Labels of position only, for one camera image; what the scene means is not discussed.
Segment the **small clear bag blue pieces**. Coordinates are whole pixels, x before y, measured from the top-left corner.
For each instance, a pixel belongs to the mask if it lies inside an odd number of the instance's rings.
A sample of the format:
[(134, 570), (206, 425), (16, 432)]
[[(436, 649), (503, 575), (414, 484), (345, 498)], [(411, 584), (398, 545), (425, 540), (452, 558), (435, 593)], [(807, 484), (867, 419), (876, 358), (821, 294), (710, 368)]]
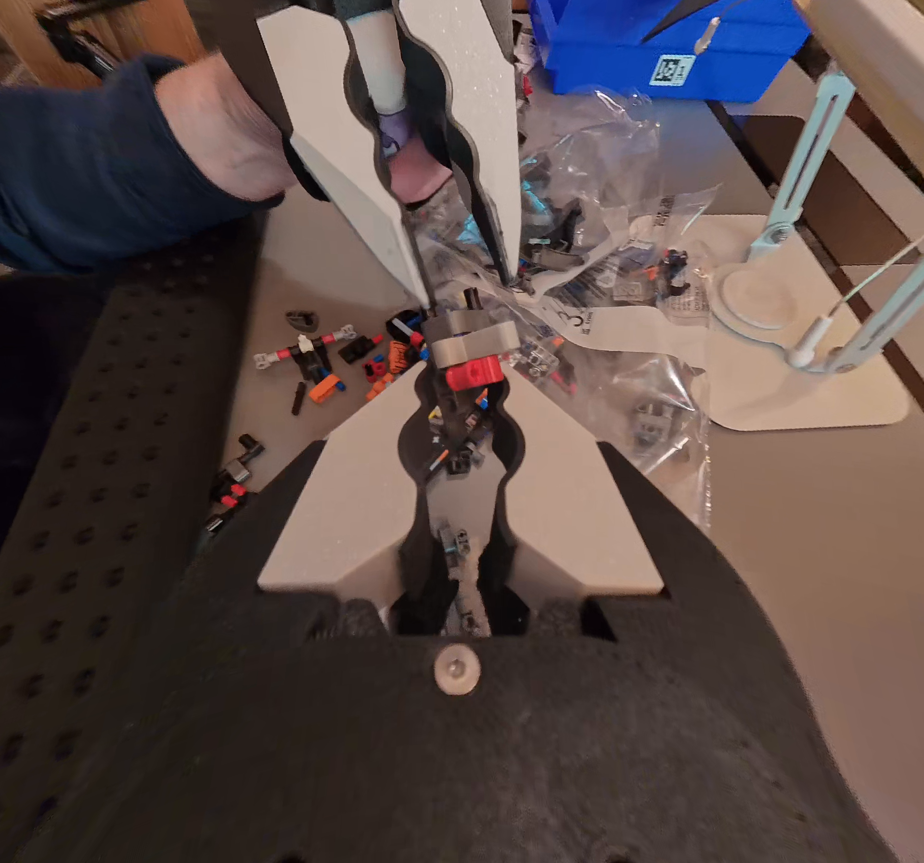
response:
[(682, 326), (702, 325), (709, 319), (715, 255), (705, 241), (664, 247), (631, 240), (616, 251), (614, 260), (611, 299), (616, 307), (654, 308)]

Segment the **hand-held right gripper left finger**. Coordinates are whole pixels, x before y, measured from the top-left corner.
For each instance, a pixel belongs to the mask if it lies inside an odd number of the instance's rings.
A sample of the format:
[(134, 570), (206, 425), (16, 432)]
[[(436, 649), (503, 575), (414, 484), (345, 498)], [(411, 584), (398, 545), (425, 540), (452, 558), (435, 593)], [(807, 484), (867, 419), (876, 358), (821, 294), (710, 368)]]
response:
[(422, 471), (431, 432), (415, 365), (337, 426), (295, 500), (260, 571), (263, 592), (364, 600), (379, 611), (404, 594), (418, 599), (430, 578), (433, 535)]

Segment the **grey and red lego assembly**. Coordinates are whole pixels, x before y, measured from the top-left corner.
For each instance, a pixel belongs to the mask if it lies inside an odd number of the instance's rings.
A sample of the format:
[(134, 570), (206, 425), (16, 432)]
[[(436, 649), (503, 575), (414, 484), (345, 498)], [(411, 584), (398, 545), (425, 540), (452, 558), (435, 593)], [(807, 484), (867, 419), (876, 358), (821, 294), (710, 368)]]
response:
[(422, 322), (434, 380), (455, 394), (502, 382), (502, 356), (521, 345), (515, 319), (492, 317), (483, 307), (478, 288), (464, 289), (462, 298), (463, 307), (429, 311)]

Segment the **black perforated foam pad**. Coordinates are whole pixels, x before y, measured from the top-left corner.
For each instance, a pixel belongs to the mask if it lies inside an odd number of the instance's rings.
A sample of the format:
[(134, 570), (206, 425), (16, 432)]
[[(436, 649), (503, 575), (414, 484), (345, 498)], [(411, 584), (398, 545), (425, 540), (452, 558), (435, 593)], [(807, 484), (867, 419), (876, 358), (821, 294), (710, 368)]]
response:
[(2, 548), (1, 849), (88, 776), (222, 461), (266, 212), (138, 258), (110, 291)]

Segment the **pile of loose lego pieces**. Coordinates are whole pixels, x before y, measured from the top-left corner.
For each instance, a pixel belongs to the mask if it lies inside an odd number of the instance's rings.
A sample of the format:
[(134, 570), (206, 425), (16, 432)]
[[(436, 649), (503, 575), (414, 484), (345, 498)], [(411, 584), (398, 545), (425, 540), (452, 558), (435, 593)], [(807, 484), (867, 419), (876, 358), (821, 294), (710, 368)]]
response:
[[(332, 367), (334, 352), (345, 367), (361, 365), (363, 379), (369, 384), (363, 398), (371, 400), (392, 384), (403, 372), (430, 357), (423, 334), (424, 315), (418, 310), (404, 310), (385, 323), (385, 332), (372, 337), (357, 333), (345, 325), (329, 334), (316, 336), (315, 313), (296, 311), (286, 315), (296, 330), (296, 342), (271, 352), (256, 353), (253, 365), (257, 372), (283, 365), (289, 372), (298, 371), (293, 383), (293, 400), (289, 418), (300, 415), (305, 401), (321, 407), (332, 397), (349, 392), (347, 383)], [(248, 488), (252, 479), (252, 462), (266, 450), (266, 445), (248, 431), (237, 436), (235, 454), (222, 466), (213, 481), (210, 499), (214, 513), (205, 525), (206, 538), (212, 539), (241, 511), (256, 492)]]

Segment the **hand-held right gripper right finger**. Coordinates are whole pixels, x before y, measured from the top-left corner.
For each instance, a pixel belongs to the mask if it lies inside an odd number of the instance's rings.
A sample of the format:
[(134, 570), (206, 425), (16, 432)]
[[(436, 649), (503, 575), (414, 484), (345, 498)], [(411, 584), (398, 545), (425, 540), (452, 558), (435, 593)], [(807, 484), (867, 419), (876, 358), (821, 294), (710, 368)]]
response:
[(659, 596), (664, 580), (622, 497), (616, 451), (516, 372), (491, 388), (503, 467), (491, 518), (491, 633), (520, 635), (552, 602)]

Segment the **person's left forearm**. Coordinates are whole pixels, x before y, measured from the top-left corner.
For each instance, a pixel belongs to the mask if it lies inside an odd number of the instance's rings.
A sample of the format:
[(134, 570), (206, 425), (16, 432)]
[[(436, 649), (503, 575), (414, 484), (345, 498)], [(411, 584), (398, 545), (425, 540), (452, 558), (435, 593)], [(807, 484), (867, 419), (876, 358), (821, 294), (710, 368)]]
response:
[(282, 201), (230, 196), (179, 146), (154, 86), (186, 66), (143, 56), (93, 89), (2, 88), (2, 267), (86, 272)]

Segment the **person's left hand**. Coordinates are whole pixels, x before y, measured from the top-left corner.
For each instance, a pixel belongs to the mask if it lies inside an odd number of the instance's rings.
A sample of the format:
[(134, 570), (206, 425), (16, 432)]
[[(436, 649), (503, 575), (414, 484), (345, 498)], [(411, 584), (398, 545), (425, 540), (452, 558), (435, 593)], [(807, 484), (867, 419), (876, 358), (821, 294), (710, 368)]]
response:
[(221, 54), (169, 72), (154, 92), (179, 146), (218, 189), (257, 203), (296, 185), (280, 130)]

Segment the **clear bag with white strip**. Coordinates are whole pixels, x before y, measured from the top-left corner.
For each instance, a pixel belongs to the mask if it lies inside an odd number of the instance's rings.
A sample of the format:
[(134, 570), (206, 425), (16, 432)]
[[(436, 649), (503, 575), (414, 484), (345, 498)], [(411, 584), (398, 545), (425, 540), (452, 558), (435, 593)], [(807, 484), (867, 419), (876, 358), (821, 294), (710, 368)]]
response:
[(570, 283), (532, 299), (506, 290), (453, 191), (412, 214), (441, 308), (479, 289), (495, 319), (515, 319), (514, 369), (565, 413), (622, 453), (701, 530), (709, 531), (709, 418), (702, 325), (671, 323), (650, 307), (616, 307), (601, 287)]

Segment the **white book stand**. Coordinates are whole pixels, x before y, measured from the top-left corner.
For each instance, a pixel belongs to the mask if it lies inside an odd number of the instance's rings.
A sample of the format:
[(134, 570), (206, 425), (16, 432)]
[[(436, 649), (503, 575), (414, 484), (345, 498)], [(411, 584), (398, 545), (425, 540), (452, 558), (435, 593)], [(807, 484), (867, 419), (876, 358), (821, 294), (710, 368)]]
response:
[[(724, 0), (680, 0), (644, 37)], [(889, 425), (908, 403), (883, 361), (922, 310), (922, 237), (836, 295), (796, 223), (857, 88), (882, 116), (922, 128), (922, 0), (792, 0), (832, 61), (789, 158), (764, 228), (744, 258), (713, 273), (710, 418), (741, 432)]]

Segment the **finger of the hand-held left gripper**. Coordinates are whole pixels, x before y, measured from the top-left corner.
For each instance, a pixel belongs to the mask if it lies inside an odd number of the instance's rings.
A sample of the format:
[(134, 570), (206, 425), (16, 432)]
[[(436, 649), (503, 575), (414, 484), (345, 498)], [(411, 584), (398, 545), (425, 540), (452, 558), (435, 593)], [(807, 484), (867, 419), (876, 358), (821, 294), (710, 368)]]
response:
[(452, 168), (504, 285), (521, 236), (511, 0), (395, 0), (422, 134)]
[(333, 15), (289, 6), (261, 17), (258, 31), (300, 163), (379, 263), (430, 310), (433, 290), (391, 186), (348, 27)]

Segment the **blue bin with printed tag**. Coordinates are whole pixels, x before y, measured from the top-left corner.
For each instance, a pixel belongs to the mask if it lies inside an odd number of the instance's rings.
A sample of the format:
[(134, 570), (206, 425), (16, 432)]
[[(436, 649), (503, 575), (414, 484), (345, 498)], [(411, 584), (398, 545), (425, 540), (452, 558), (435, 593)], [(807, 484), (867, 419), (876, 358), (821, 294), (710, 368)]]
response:
[[(643, 37), (680, 0), (528, 0), (533, 34), (556, 94), (591, 88), (650, 98), (759, 100), (810, 30), (791, 0), (711, 5), (648, 42)], [(708, 49), (695, 44), (721, 24)]]

